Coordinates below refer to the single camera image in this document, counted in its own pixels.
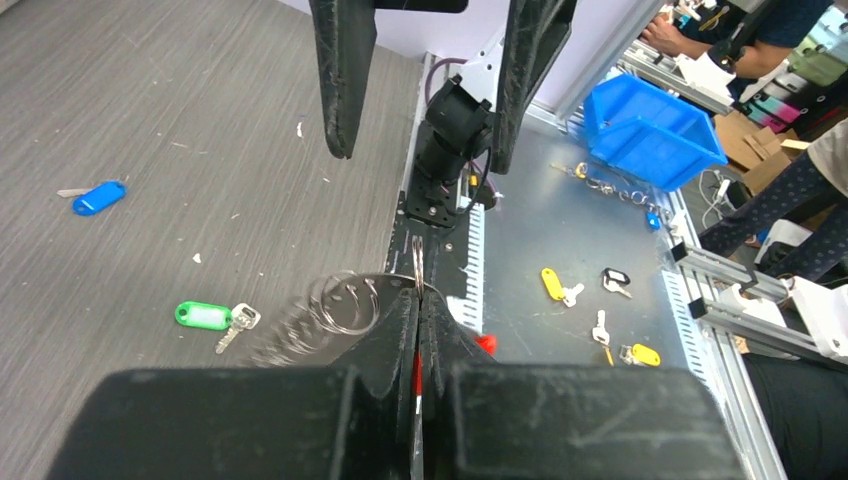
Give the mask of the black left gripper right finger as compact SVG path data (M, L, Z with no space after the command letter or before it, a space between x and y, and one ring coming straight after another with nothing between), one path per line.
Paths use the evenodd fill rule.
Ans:
M420 303L428 479L741 479L713 397L688 371L509 364L434 292Z

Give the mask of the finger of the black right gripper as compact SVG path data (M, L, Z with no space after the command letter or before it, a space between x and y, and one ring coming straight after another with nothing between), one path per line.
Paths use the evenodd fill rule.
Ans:
M370 0L311 0L322 100L330 153L353 155L376 45L375 3Z
M497 87L491 171L509 172L524 114L571 34L576 0L510 2Z

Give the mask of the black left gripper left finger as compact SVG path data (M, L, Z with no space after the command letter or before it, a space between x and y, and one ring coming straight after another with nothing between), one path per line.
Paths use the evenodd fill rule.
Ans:
M51 479L407 479L419 300L327 366L135 369L85 400Z

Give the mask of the red key tag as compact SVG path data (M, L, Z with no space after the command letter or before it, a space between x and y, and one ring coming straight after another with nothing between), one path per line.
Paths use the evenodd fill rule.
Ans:
M490 356L494 356L498 348L498 340L495 335L477 335L474 337L475 342Z

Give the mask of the green key tag key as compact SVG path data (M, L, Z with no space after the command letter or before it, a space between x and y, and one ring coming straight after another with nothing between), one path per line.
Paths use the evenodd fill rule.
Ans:
M222 332L215 345L216 355L223 354L242 332L252 330L261 320L259 311L247 303L230 308L196 301L180 303L174 317L184 327Z

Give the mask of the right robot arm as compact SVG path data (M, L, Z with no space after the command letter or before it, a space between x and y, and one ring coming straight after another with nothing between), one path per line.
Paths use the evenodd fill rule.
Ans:
M353 155L377 39L379 10L459 14L465 1L312 1L325 140ZM571 34L574 1L513 1L502 33L427 101L405 212L451 228L462 216L450 186L484 156L484 176L508 172L524 114Z

